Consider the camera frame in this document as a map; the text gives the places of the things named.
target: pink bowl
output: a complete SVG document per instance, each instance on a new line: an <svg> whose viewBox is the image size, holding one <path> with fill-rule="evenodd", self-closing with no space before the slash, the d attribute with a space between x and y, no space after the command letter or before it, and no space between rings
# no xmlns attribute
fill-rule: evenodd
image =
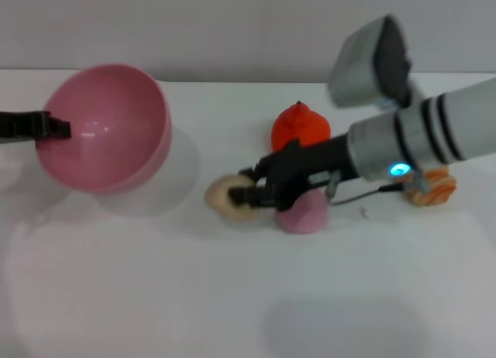
<svg viewBox="0 0 496 358"><path fill-rule="evenodd" d="M70 139L36 143L41 164L58 181L91 193L129 190L152 177L171 146L171 116L158 83L123 64L69 78L45 110L71 123Z"/></svg>

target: red object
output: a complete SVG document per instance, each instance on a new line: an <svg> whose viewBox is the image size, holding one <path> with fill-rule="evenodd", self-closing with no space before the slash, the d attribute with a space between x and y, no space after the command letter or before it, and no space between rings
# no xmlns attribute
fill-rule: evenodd
<svg viewBox="0 0 496 358"><path fill-rule="evenodd" d="M272 126L272 150L283 149L292 139L302 146L326 141L331 137L331 125L326 118L298 101L284 110Z"/></svg>

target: white cylinder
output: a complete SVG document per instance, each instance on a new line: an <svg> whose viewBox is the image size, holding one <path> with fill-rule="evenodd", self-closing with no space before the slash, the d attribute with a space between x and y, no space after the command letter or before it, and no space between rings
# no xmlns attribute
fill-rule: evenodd
<svg viewBox="0 0 496 358"><path fill-rule="evenodd" d="M445 108L462 160L496 153L496 79L446 94Z"/></svg>

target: pink object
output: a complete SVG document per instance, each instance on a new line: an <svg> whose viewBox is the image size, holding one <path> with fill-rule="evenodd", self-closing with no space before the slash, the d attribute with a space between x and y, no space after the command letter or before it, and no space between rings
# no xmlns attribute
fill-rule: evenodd
<svg viewBox="0 0 496 358"><path fill-rule="evenodd" d="M323 191L310 190L294 203L291 209L276 213L279 226L291 234L312 234L324 228L329 206Z"/></svg>
<svg viewBox="0 0 496 358"><path fill-rule="evenodd" d="M159 84L138 68L106 64L81 71L45 109L71 123L70 139L36 143L46 170L71 188L110 193L152 177L171 146L171 116Z"/></svg>

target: black stripe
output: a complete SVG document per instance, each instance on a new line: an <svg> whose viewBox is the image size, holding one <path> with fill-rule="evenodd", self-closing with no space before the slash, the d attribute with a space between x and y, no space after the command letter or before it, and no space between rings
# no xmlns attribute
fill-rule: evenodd
<svg viewBox="0 0 496 358"><path fill-rule="evenodd" d="M432 130L432 120L429 116L429 105L430 98L424 100L420 105L422 108L422 119L424 119L425 131L427 132L427 137L429 138L429 142L432 148L432 151L436 155L438 161L442 164L448 164L448 160L446 160L441 147L437 143L436 137L434 136L434 131Z"/></svg>
<svg viewBox="0 0 496 358"><path fill-rule="evenodd" d="M437 113L439 115L439 121L441 122L441 126L443 128L444 138L448 143L449 150L451 150L451 154L459 161L465 160L460 154L460 151L456 147L455 140L451 135L450 127L448 126L448 121L446 119L446 108L444 106L444 95L440 95L437 98Z"/></svg>
<svg viewBox="0 0 496 358"><path fill-rule="evenodd" d="M405 134L403 133L403 127L401 127L400 119L398 118L398 112L394 114L394 131L396 132L398 147L405 158L405 162L414 170L419 170L419 166L417 166L417 163L413 160L412 155L406 146Z"/></svg>

